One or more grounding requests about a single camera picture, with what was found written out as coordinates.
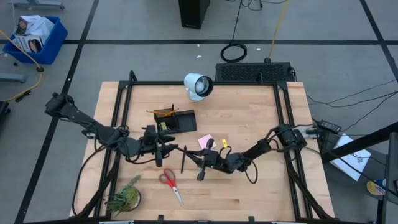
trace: wooden table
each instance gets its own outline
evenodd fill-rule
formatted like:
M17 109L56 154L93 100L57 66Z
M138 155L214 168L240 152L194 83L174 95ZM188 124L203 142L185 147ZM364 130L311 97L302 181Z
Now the wooden table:
M288 86L295 124L312 123L303 83L292 82ZM117 87L117 82L102 84L94 118L104 125L111 124ZM283 97L281 101L287 120ZM210 96L203 101L194 102L189 100L184 86L181 85L141 85L132 88L127 119L131 137L142 136L144 131L141 127L155 124L153 114L146 110L170 108L172 103L180 111L195 110L197 131L174 134L176 140L172 142L180 144L180 147L187 145L188 150L200 150L197 140L211 134L217 144L216 150L221 148L221 140L226 139L233 152L246 151L271 128L279 125L271 86L216 85ZM121 103L118 125L123 104L124 100ZM307 142L308 147L318 150L315 140L307 139ZM85 159L93 150L93 140L88 140ZM303 150L301 154L309 191L325 211L334 216L320 156L308 150ZM148 155L140 160L152 158L152 155ZM103 159L104 152L101 152L87 163L81 175L75 204L78 212L98 188ZM136 187L141 191L143 200L138 209L121 213L113 219L156 220L158 215L164 215L165 220L246 221L252 215L256 221L294 220L287 171L281 153L269 152L256 159L259 180L254 185L249 183L242 172L235 171L227 175L212 169L207 169L204 181L199 182L196 180L198 168L189 158L185 161L183 174L180 173L181 159L182 153L178 151L173 151L169 158L164 159L163 167L156 167L155 162L134 165L122 159L117 190L140 174L142 179ZM179 205L169 186L158 181L164 167L174 170L185 208ZM248 168L248 174L254 178L253 166ZM302 194L299 189L297 192L301 216L305 217ZM105 213L104 208L102 206L102 215Z

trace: yellow cable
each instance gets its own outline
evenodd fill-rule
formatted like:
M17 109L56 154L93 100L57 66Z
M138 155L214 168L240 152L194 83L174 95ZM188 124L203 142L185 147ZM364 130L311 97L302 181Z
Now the yellow cable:
M16 48L18 48L18 50L20 50L22 53L24 53L26 56L28 56L36 64L37 68L41 68L41 66L39 65L39 63L36 62L36 60L34 60L28 53L26 53L24 50L22 50L17 44L15 44L14 41L12 41L7 36L7 34L5 34L2 30L0 30L0 34L3 35L8 41L10 41ZM35 85L32 85L31 87L27 88L26 90L18 93L17 95L11 97L10 99L6 99L4 101L9 102L11 100L15 100L16 98L22 96L26 91L33 90L40 84L40 82L42 81L42 77L43 77L43 73L39 72L39 80L37 81L37 83Z
M289 5L289 3L290 3L290 0L287 0L285 2L284 9L282 10L282 13L279 16L279 21L278 21L278 24L276 25L274 38L272 39L271 49L269 50L268 58L271 58L272 51L274 50L274 42L275 42L275 39L276 39L276 34L278 33L278 30L279 30L279 27L280 27L282 21L284 20L286 9L287 9L287 6Z

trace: gray floor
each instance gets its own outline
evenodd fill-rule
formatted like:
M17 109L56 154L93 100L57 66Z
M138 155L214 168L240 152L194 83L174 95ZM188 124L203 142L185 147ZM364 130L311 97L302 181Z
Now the gray floor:
M16 16L41 14L61 17L68 29L68 40L79 40L93 0L63 1L65 10L28 10L16 8ZM386 40L398 40L394 0L367 0L378 27ZM212 0L201 30L180 26L177 0L100 0L88 33L88 40L183 40L230 39L238 2ZM264 4L262 11L241 9L236 39L269 40L283 4ZM0 28L12 30L12 8L0 0ZM293 0L278 39L283 40L377 40L365 12L357 0ZM93 115L101 82L126 79L134 70L139 80L181 80L189 72L214 77L215 64L223 62L224 45L85 45L78 62L69 95L76 105ZM270 45L250 44L243 62L261 62ZM24 196L45 135L50 124L43 113L51 93L60 92L70 69L77 45L64 45L53 65L45 66L40 86L20 103L11 103L12 113L1 126L0 134L0 216L2 223L12 223ZM388 46L398 57L398 46ZM238 50L227 52L230 57ZM379 45L276 45L274 62L290 62L307 93L316 100L331 101L370 86L393 80L390 66ZM8 98L37 80L34 66L12 64L11 57L0 55L0 72L18 72L29 76L28 82L0 83L0 98ZM390 93L397 83L366 92L342 102L353 103ZM315 119L325 119L346 128L373 109L380 100L348 108L311 106ZM366 134L398 120L398 98L387 100L378 110L347 131ZM50 145L25 221L66 218L69 215L73 186L80 168L86 139L73 124L58 124ZM387 145L373 149L387 152ZM347 221L375 220L377 202L332 181L342 175L325 166L336 217ZM389 221L395 223L397 207L389 205Z

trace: potted plant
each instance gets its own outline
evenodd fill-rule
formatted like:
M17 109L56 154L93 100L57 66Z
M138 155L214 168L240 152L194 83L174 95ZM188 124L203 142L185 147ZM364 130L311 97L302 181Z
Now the potted plant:
M141 175L135 176L130 182L123 187L120 192L115 193L112 196L112 200L107 202L108 211L128 212L136 209L141 202L141 194L138 189L135 188L134 184L141 178Z

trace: blue plastic crate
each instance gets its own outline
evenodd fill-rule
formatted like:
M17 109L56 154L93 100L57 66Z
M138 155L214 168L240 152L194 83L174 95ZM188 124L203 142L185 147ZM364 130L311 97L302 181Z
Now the blue plastic crate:
M68 31L62 25L59 17L56 16L46 16L51 22L54 23L54 27L50 32L49 37L44 43L42 50L38 53L28 53L32 58L36 60L39 64L51 65L54 63L55 58L60 51L63 41L68 35ZM14 58L22 63L33 63L33 61L27 57L24 53L18 50L12 43L7 41L3 48L5 53L9 53Z

